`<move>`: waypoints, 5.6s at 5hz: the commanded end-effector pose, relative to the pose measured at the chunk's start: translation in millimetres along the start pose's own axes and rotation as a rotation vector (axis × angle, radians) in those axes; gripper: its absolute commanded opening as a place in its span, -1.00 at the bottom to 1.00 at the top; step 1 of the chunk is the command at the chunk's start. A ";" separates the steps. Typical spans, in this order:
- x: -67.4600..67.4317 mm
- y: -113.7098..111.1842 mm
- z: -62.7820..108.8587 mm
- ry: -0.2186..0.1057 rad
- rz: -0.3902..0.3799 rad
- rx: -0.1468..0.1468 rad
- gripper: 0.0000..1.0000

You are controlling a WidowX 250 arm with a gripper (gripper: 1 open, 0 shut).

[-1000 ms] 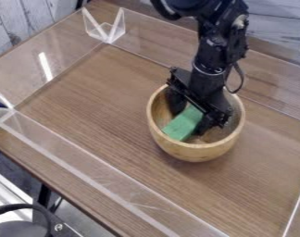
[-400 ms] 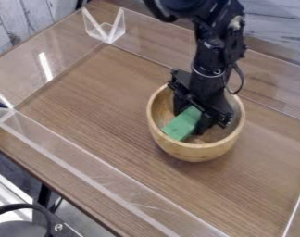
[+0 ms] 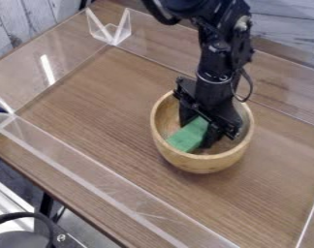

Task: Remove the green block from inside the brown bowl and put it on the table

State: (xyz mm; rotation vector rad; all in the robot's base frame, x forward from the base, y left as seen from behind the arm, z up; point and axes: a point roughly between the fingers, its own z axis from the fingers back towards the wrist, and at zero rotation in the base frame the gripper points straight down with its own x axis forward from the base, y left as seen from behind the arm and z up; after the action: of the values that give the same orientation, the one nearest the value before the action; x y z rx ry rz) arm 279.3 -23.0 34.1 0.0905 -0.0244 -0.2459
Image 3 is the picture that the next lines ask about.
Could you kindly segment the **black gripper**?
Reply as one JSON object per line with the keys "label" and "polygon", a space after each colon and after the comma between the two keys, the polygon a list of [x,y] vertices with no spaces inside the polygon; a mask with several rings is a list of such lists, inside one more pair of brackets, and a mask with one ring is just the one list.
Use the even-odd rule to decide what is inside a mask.
{"label": "black gripper", "polygon": [[196,117],[210,122],[203,148],[211,148],[223,137],[235,140],[241,134],[245,121],[234,105],[239,82],[239,73],[223,77],[198,74],[195,79],[178,78],[174,95],[180,103],[180,126],[184,127]]}

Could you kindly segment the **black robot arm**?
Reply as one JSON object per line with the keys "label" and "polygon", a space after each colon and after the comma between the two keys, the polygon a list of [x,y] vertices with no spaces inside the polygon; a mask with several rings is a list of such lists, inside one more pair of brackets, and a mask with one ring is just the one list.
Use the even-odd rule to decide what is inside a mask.
{"label": "black robot arm", "polygon": [[202,50],[196,78],[178,78],[180,130],[168,143],[182,151],[207,149],[222,138],[237,139],[245,125],[234,103],[246,65],[255,53],[251,39],[253,13],[246,0],[142,0],[158,21],[176,25],[190,20],[199,32]]}

